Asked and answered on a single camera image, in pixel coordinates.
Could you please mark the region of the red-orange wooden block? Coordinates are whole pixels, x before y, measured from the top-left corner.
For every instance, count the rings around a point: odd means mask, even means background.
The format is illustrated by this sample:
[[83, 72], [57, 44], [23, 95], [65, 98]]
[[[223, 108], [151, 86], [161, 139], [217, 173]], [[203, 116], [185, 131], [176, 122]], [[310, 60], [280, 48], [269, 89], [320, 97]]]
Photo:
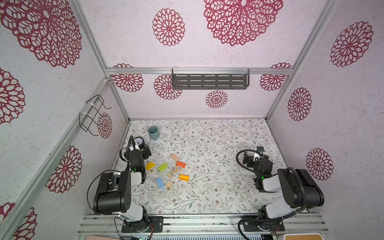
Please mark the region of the red-orange wooden block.
[[185, 168], [185, 167], [186, 167], [186, 164], [183, 163], [183, 162], [177, 161], [177, 162], [176, 162], [176, 166], [181, 167], [181, 168]]

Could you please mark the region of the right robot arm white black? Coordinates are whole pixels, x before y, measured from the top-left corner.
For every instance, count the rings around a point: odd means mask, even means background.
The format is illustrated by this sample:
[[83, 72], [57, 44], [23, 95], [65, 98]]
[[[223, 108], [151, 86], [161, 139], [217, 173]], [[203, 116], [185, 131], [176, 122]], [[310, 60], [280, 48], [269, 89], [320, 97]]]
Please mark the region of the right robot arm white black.
[[307, 170], [289, 167], [278, 169], [273, 175], [273, 163], [262, 149], [241, 150], [236, 161], [240, 167], [255, 174], [255, 187], [259, 192], [283, 194], [258, 210], [259, 222], [284, 220], [325, 203], [322, 190]]

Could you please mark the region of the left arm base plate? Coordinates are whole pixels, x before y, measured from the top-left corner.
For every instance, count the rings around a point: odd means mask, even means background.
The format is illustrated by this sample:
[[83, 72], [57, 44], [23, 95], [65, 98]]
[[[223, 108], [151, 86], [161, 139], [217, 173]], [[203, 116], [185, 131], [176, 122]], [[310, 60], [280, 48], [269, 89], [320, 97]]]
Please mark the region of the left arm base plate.
[[122, 233], [161, 233], [163, 231], [164, 217], [144, 217], [140, 221], [124, 221]]

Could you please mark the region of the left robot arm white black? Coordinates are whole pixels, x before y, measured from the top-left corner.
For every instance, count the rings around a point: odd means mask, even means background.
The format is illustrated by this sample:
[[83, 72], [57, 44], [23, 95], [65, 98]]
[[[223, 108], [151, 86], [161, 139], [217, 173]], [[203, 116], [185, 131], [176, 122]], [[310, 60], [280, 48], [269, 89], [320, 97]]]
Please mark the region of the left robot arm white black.
[[96, 214], [117, 214], [126, 223], [146, 227], [149, 225], [147, 210], [132, 200], [132, 187], [144, 184], [147, 175], [140, 147], [130, 144], [125, 158], [126, 170], [106, 170], [97, 176], [99, 183], [89, 207]]

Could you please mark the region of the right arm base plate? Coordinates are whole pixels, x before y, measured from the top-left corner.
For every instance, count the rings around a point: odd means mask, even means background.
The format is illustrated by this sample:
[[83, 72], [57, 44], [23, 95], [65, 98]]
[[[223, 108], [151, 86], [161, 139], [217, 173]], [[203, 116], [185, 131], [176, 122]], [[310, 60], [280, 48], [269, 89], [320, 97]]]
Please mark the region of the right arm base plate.
[[246, 232], [282, 232], [285, 230], [283, 219], [259, 219], [257, 216], [243, 216]]

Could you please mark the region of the plain tan wooden block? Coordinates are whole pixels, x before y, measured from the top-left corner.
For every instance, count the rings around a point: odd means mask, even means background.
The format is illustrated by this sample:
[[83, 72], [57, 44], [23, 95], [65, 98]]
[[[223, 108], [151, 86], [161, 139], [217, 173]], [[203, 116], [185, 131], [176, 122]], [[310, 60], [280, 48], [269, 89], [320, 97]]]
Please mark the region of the plain tan wooden block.
[[172, 154], [171, 155], [171, 158], [174, 160], [174, 161], [179, 161], [180, 160], [180, 158], [176, 155], [176, 154]]

